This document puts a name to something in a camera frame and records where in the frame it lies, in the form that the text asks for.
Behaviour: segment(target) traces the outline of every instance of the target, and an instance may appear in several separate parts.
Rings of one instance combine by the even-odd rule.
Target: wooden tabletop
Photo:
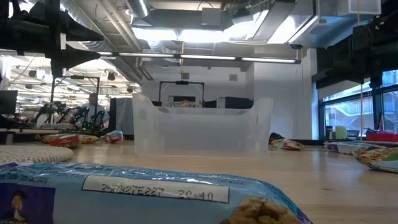
[[[71,162],[252,177],[278,186],[317,224],[398,223],[398,174],[320,148],[269,151],[260,159],[137,157],[133,141],[101,141],[75,150]]]

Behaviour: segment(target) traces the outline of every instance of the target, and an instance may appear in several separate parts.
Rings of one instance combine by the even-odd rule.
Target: transparent container
[[[138,156],[265,156],[272,100],[249,110],[156,107],[144,95],[132,98],[134,147]]]

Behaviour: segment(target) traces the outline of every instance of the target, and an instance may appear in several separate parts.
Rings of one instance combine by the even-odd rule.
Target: computer monitor
[[[15,114],[17,90],[0,90],[0,114]]]

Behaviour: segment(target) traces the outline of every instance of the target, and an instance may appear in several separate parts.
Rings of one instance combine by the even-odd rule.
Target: man
[[[88,116],[87,116],[87,120],[89,121],[91,119],[91,116],[94,116],[95,113],[95,104],[97,104],[98,101],[98,95],[96,93],[91,93],[90,97],[88,98],[88,103],[82,105],[81,107],[84,108],[88,108],[90,109],[88,111]],[[97,113],[100,111],[104,111],[104,123],[107,122],[109,120],[109,115],[106,112],[105,108],[103,106],[101,106],[100,104],[97,104]],[[100,123],[100,119],[98,118],[96,121],[96,124]]]
[[[24,200],[26,199],[26,194],[20,190],[14,192],[11,200],[11,210],[5,213],[1,219],[0,223],[20,223],[28,224],[27,217],[22,214],[22,208],[24,206]]]

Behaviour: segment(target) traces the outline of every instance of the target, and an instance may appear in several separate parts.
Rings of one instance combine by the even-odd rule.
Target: snack package
[[[94,142],[98,141],[98,139],[99,139],[97,136],[92,136],[92,135],[87,135],[87,134],[81,134],[80,138],[81,138],[82,144],[94,143]]]
[[[60,162],[0,169],[1,215],[18,195],[29,223],[312,223],[276,186],[226,174]]]
[[[59,139],[51,140],[50,146],[67,147],[69,149],[77,149],[81,146],[81,138],[79,134],[67,134]]]
[[[45,136],[40,136],[40,135],[36,134],[35,138],[44,143],[49,143],[52,140],[60,139],[63,136],[68,136],[68,135],[70,135],[70,134],[49,134],[49,135],[45,135]]]
[[[295,150],[295,151],[304,149],[303,144],[288,139],[272,140],[271,146],[278,149]]]
[[[101,138],[105,139],[105,141],[109,143],[115,143],[117,141],[123,141],[123,132],[119,130],[111,131],[108,134],[105,134]]]
[[[398,148],[373,150],[353,150],[353,155],[360,163],[375,169],[398,173]]]
[[[330,152],[338,152],[342,154],[352,155],[352,151],[360,149],[372,150],[372,149],[386,149],[387,147],[378,146],[375,144],[368,144],[363,142],[325,142],[324,147]]]

